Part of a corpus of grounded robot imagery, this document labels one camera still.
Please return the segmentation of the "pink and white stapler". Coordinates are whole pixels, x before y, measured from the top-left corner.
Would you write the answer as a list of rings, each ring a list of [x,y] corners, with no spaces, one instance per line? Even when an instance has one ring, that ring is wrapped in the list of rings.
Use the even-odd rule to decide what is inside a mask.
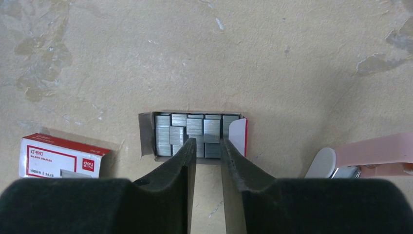
[[[413,175],[413,134],[398,133],[322,148],[306,178],[369,178]]]

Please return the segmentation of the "red staple box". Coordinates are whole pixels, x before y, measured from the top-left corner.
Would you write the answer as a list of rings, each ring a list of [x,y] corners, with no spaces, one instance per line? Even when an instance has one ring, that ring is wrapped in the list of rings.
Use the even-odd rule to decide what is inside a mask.
[[[102,158],[110,149],[70,141],[43,133],[22,138],[21,178],[98,178]]]

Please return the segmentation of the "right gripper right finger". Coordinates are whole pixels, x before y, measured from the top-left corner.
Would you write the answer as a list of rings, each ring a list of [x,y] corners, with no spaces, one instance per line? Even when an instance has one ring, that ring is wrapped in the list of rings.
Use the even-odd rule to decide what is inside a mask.
[[[221,143],[229,234],[410,234],[413,211],[383,179],[274,178]]]

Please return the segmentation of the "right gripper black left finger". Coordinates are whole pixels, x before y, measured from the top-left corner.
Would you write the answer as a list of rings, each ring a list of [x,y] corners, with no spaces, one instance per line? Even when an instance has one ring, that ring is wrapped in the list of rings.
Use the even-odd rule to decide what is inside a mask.
[[[0,197],[3,234],[188,234],[195,139],[135,180],[20,179]]]

